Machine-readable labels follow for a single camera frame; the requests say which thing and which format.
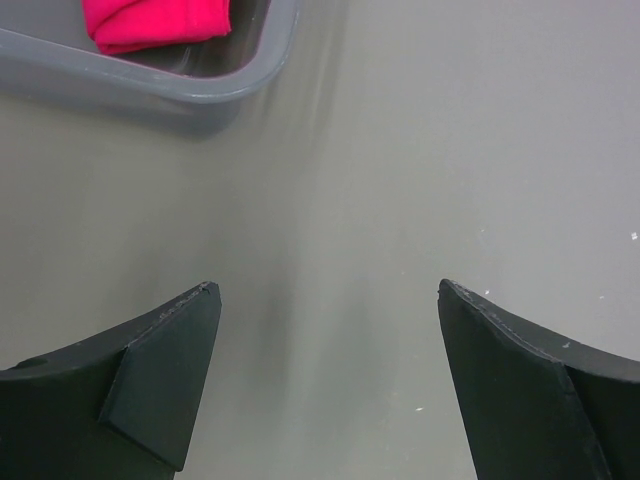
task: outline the plastic bin rim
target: plastic bin rim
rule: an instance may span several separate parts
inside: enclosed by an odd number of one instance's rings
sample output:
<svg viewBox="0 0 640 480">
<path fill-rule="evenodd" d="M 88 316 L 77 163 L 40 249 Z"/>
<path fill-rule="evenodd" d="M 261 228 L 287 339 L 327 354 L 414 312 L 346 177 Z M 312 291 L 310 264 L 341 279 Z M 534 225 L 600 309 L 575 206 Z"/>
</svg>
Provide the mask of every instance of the plastic bin rim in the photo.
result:
<svg viewBox="0 0 640 480">
<path fill-rule="evenodd" d="M 38 64 L 181 102 L 222 103 L 258 90 L 282 68 L 291 47 L 298 4 L 299 0 L 271 0 L 255 56 L 241 69 L 219 77 L 195 78 L 164 72 L 2 28 L 0 58 Z"/>
</svg>

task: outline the gray tabletop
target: gray tabletop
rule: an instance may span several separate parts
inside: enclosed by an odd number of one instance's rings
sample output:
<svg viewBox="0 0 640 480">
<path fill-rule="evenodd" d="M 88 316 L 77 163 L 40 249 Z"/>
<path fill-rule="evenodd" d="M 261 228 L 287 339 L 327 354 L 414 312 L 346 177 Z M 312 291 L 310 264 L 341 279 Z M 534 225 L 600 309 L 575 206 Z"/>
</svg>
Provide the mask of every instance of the gray tabletop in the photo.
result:
<svg viewBox="0 0 640 480">
<path fill-rule="evenodd" d="M 640 359 L 637 2 L 307 2 L 193 142 L 0 99 L 0 366 L 201 280 L 180 479 L 471 480 L 442 277 Z"/>
</svg>

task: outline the gray floor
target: gray floor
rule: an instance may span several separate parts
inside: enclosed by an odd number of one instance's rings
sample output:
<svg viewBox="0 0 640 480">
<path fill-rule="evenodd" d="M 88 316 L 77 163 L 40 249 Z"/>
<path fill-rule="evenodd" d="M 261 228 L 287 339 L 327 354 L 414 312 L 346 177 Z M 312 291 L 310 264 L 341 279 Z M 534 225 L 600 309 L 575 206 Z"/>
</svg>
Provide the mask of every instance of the gray floor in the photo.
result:
<svg viewBox="0 0 640 480">
<path fill-rule="evenodd" d="M 640 359 L 637 2 L 307 3 L 192 142 L 0 99 L 0 366 L 203 279 L 187 479 L 471 480 L 438 281 Z"/>
</svg>

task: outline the gray plastic bin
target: gray plastic bin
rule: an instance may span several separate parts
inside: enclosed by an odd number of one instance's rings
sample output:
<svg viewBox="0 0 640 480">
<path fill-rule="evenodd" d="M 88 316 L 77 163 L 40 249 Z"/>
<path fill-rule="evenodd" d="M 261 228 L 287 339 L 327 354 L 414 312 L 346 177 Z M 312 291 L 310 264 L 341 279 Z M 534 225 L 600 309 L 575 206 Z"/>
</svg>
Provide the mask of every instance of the gray plastic bin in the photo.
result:
<svg viewBox="0 0 640 480">
<path fill-rule="evenodd" d="M 180 133 L 214 133 L 280 70 L 298 7 L 298 0 L 231 0 L 227 37 L 115 58 L 88 38 L 80 0 L 0 0 L 0 89 Z"/>
</svg>

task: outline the pink cloth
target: pink cloth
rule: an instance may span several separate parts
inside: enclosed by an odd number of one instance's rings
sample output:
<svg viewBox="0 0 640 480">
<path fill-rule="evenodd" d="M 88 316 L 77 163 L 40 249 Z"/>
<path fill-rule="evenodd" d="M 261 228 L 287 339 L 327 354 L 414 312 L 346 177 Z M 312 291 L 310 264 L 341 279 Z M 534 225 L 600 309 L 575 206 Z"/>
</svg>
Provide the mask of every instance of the pink cloth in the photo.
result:
<svg viewBox="0 0 640 480">
<path fill-rule="evenodd" d="M 109 55 L 202 42 L 231 31 L 229 0 L 82 0 L 82 5 L 89 36 Z"/>
</svg>

